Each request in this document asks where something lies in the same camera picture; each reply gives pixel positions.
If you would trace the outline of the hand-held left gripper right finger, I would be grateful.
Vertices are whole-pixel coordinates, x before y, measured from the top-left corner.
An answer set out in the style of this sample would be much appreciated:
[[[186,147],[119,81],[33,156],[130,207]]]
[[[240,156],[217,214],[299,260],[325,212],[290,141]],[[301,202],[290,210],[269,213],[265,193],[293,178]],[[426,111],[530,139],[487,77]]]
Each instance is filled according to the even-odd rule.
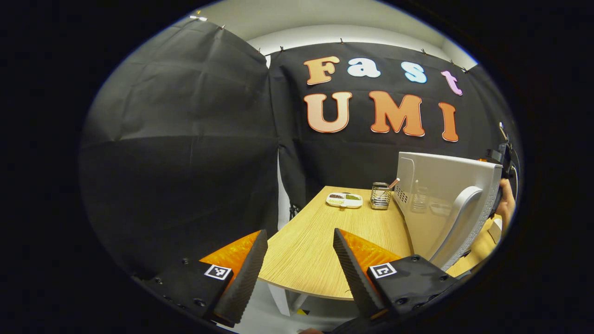
[[[400,257],[339,228],[333,248],[360,315],[372,322],[415,315],[463,282],[418,254]]]

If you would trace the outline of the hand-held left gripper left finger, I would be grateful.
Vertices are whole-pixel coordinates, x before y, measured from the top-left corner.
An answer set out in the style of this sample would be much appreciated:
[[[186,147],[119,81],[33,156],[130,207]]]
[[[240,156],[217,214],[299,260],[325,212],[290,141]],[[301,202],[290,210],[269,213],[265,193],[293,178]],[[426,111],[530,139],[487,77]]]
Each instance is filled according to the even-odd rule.
[[[234,327],[250,301],[268,249],[266,230],[246,235],[204,257],[183,257],[149,279],[149,294],[195,321]]]

